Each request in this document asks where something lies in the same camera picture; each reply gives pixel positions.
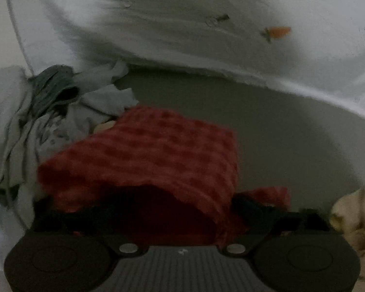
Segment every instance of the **red fuzzy cloth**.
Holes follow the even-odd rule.
[[[230,211],[234,134],[169,110],[130,109],[41,164],[38,179],[66,212],[120,194],[127,202],[117,228],[148,245],[223,245],[245,230]]]

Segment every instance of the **crumpled clothing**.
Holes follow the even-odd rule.
[[[69,212],[97,205],[125,187],[154,186],[160,199],[172,195],[171,201],[177,199],[213,221],[220,240],[228,225],[237,167],[232,131],[170,110],[137,106],[112,128],[41,164],[38,180],[55,207]],[[164,209],[167,203],[158,204]]]
[[[85,139],[97,125],[118,118],[138,103],[131,89],[118,90],[113,84],[85,93],[68,106],[65,117],[52,114],[39,133],[36,152],[40,162],[53,157],[74,142]]]
[[[353,292],[365,292],[365,189],[339,199],[331,210],[330,223],[357,252],[361,273]]]
[[[57,105],[67,105],[77,99],[79,89],[73,82],[73,68],[51,66],[29,79],[33,87],[31,112],[38,118]]]
[[[41,164],[38,177],[57,210],[107,205],[116,230],[139,244],[222,246],[246,230],[230,209],[234,134],[173,111],[132,108],[113,127]],[[285,188],[251,194],[289,206]]]
[[[126,73],[127,66],[118,62],[115,66],[104,65],[80,73],[73,80],[80,89],[80,93],[85,93],[88,89],[94,91],[111,85],[112,77],[121,77]],[[42,115],[37,119],[33,117],[32,95],[31,83],[26,80],[22,68],[0,69],[0,188],[5,190],[17,188],[18,190],[18,196],[13,203],[14,210],[5,207],[6,201],[0,201],[0,242],[3,249],[5,249],[5,242],[17,241],[21,237],[16,235],[8,238],[12,236],[10,232],[12,222],[17,223],[17,227],[22,228],[23,232],[25,228],[31,227],[34,220],[33,201],[46,195],[37,182],[39,165],[37,146],[40,133],[44,132],[50,120],[50,114]],[[100,97],[85,96],[84,105],[89,109],[91,109],[92,100],[98,101]],[[121,109],[119,105],[115,111],[121,111]],[[103,114],[109,110],[114,111],[113,107],[102,106],[102,110],[94,113]]]

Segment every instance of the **dark fabric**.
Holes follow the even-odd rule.
[[[290,195],[285,187],[259,188],[238,195],[283,210],[290,207]],[[228,234],[220,247],[242,235],[250,222],[254,222],[254,216],[242,221],[231,210],[228,220]],[[121,188],[99,206],[77,212],[45,211],[36,218],[33,230],[82,236],[121,234],[140,246],[212,245],[216,235],[216,225],[211,219],[195,207],[185,205],[171,194],[151,186]]]
[[[116,231],[139,244],[223,246],[246,230],[231,210],[237,183],[233,133],[173,111],[132,108],[114,127],[41,164],[38,178],[56,209],[93,210],[88,216],[100,221],[105,214],[92,207],[104,206]],[[287,206],[287,191],[270,190],[273,195],[258,192],[254,198]]]
[[[29,79],[33,87],[33,117],[38,118],[53,107],[66,106],[78,98],[79,89],[73,76],[72,67],[55,65]]]

